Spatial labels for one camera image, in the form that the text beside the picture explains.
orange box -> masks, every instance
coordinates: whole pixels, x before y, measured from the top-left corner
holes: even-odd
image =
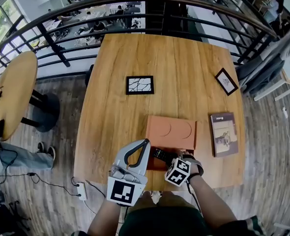
[[[148,116],[146,138],[152,147],[166,152],[195,149],[196,122],[161,116]],[[148,170],[166,170],[165,162],[149,157]]]

book cover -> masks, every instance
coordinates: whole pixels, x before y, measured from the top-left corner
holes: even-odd
[[[237,131],[233,113],[210,116],[213,128],[214,156],[222,157],[238,153]]]

picture frame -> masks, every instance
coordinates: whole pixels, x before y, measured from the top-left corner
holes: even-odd
[[[153,76],[127,76],[126,95],[154,94]]]
[[[215,76],[215,79],[228,96],[238,89],[237,84],[233,81],[233,79],[231,78],[229,73],[225,70],[225,68],[222,68],[218,72],[218,74]]]

sneaker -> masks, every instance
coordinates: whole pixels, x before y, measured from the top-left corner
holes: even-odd
[[[50,146],[48,148],[47,154],[49,154],[50,156],[52,156],[53,157],[53,161],[55,161],[55,158],[56,158],[56,150],[55,150],[54,147]]]
[[[37,148],[37,153],[45,153],[45,145],[43,142],[39,142]]]

wooden floor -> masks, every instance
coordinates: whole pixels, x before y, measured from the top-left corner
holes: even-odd
[[[51,171],[34,172],[43,180],[64,185],[72,193],[76,193],[70,179],[86,91],[84,77],[45,80],[38,82],[36,89],[41,93],[53,92],[59,96],[61,113],[57,126],[50,132],[41,134],[33,127],[21,124],[9,142],[31,151],[35,151],[39,141],[44,141],[47,146],[53,145],[57,150],[54,168]],[[283,90],[279,89],[276,93],[280,94]],[[232,208],[238,219],[257,214],[268,235],[276,232],[274,222],[290,225],[290,95],[278,102],[274,102],[273,97],[275,93],[259,102],[243,97],[246,123],[244,183],[241,186],[215,190]],[[288,121],[283,118],[283,106],[287,108]],[[10,174],[26,172],[26,169],[9,171]],[[85,231],[94,217],[77,197],[69,196],[58,187],[41,182],[34,184],[26,176],[8,177],[2,190],[7,202],[19,200],[25,215],[32,219],[29,222],[30,235],[61,236],[70,235],[76,230]],[[87,204],[97,212],[103,201],[102,195],[91,186],[87,186],[87,195]],[[187,193],[181,195],[192,201]]]

